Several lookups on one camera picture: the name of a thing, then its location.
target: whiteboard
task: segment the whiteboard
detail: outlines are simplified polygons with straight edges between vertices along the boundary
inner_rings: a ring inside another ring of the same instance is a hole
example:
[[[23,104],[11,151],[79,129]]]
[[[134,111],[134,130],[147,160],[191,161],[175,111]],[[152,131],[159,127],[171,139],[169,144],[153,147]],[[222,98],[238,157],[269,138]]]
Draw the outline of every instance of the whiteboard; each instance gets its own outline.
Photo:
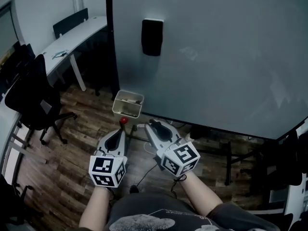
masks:
[[[144,18],[164,20],[161,55]],[[120,88],[143,112],[277,139],[308,116],[308,0],[113,0]]]

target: wooden floor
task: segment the wooden floor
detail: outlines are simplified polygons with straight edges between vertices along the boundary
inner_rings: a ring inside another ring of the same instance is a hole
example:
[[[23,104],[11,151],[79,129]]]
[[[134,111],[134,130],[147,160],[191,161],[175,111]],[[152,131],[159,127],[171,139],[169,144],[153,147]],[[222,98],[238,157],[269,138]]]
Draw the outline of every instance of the wooden floor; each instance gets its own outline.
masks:
[[[31,185],[33,191],[28,191],[26,203],[44,213],[44,217],[34,216],[33,223],[38,230],[65,230],[76,227],[80,216],[93,191],[93,183],[88,175],[90,155],[94,153],[98,141],[119,128],[112,113],[111,93],[101,91],[96,97],[94,90],[87,88],[82,92],[79,86],[73,84],[61,93],[64,104],[62,112],[75,112],[78,118],[69,118],[61,126],[61,133],[68,144],[63,145],[50,128],[45,140],[49,143],[43,146],[39,142],[41,131],[35,132],[30,140],[30,152],[48,160],[41,164],[24,157],[22,159],[17,182],[22,187]],[[185,136],[190,126],[185,125],[180,133]],[[137,135],[145,136],[143,131]],[[194,142],[197,149],[219,151],[223,143],[231,141],[232,152],[244,154],[259,146],[263,141],[249,140],[248,137],[229,133],[211,131],[207,137]],[[144,142],[132,140],[128,150],[128,170],[121,186],[116,190],[116,198],[128,193],[130,185],[137,184],[143,175],[156,164],[153,155],[143,149]],[[226,157],[201,154],[201,159],[194,170],[200,179],[214,190],[223,201],[234,201],[244,209],[256,209],[262,203],[261,196],[245,197],[249,192],[250,176],[241,174],[241,168],[252,168],[254,158],[248,158],[232,166],[230,186],[225,186]],[[172,176],[161,172],[158,167],[153,169],[139,185],[141,191],[170,193],[173,183]],[[179,199],[188,201],[180,186],[175,187]]]

